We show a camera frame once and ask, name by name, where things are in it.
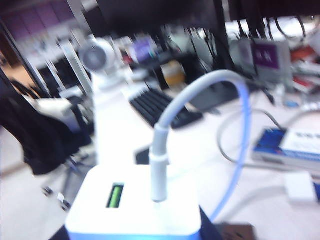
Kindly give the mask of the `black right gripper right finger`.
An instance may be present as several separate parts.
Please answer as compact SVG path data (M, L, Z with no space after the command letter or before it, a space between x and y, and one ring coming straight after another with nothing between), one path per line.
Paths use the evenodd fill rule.
M219 233L216 226L210 221L206 213L200 207L201 228L200 236L202 240L222 240L222 236Z

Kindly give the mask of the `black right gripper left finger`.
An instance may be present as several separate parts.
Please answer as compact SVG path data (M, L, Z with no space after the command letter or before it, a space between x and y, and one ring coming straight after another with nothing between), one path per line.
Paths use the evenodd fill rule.
M63 224L50 238L49 240L67 240L67 230Z

